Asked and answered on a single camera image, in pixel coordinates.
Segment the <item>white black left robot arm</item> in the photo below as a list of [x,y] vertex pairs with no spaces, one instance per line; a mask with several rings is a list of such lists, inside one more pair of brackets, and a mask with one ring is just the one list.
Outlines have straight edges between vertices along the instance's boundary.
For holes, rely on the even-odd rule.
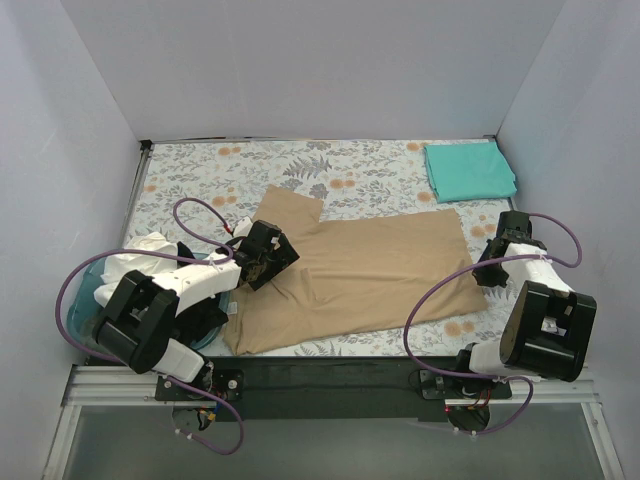
[[188,398],[203,399],[213,377],[192,344],[198,340],[195,328],[226,321],[216,296],[244,285],[256,291],[298,259],[279,227],[258,220],[247,234],[202,259],[181,259],[176,268],[157,274],[125,273],[101,310],[92,338],[134,372],[172,376]]

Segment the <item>tan t shirt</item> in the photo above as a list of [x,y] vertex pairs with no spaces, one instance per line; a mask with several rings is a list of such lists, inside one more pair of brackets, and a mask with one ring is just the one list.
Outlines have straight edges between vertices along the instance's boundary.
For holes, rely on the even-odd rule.
[[268,187],[254,217],[278,226],[299,258],[259,290],[235,291],[224,331],[233,354],[401,327],[429,289],[471,263],[453,209],[330,221],[322,210]]

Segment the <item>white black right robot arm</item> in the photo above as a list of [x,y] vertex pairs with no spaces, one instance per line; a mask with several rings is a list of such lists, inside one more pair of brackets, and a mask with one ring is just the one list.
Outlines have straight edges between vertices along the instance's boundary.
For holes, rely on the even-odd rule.
[[565,382],[581,373],[597,311],[595,299],[573,290],[556,273],[543,242],[533,237],[530,215],[500,214],[495,237],[480,260],[500,264],[472,272],[482,287],[520,288],[498,341],[474,343],[460,350],[452,373],[454,389],[475,397],[489,375],[531,375]]

